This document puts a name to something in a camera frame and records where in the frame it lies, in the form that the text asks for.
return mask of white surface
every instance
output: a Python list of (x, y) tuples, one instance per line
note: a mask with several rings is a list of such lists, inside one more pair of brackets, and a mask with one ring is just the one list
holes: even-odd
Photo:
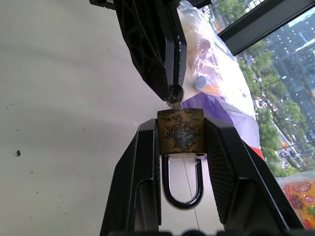
[[(97, 236), (116, 163), (138, 125), (166, 108), (133, 67), (114, 11), (1, 0), (0, 235)], [(172, 190), (188, 200), (181, 161)], [(202, 204), (200, 229), (213, 233), (213, 197)], [(194, 211), (162, 207), (162, 229), (197, 228)]]

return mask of city view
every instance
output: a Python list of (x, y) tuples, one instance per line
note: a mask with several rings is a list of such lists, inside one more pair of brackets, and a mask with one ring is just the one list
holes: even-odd
[[(262, 0), (205, 7), (218, 33)], [(315, 170), (315, 9), (236, 56), (250, 88), (264, 158), (275, 177)]]

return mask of brass padlock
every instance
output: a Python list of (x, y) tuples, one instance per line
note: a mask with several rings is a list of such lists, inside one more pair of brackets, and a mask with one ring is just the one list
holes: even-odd
[(206, 154), (202, 109), (159, 111), (157, 112), (157, 122), (160, 155), (183, 158)]

